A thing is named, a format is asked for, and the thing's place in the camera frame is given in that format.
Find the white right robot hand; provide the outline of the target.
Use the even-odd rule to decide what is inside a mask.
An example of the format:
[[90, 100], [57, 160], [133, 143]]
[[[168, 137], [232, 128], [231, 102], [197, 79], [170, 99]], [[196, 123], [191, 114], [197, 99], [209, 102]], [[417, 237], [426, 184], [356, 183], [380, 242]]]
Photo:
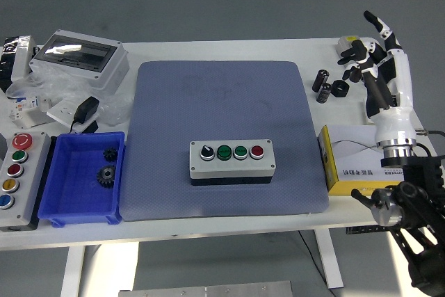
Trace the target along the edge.
[[375, 27], [384, 45], [360, 38], [351, 41], [338, 60], [338, 64], [348, 66], [342, 79], [363, 82], [366, 115], [377, 127], [378, 147], [413, 147], [416, 132], [411, 121], [414, 107], [408, 56], [396, 34], [379, 17], [368, 10], [364, 17]]

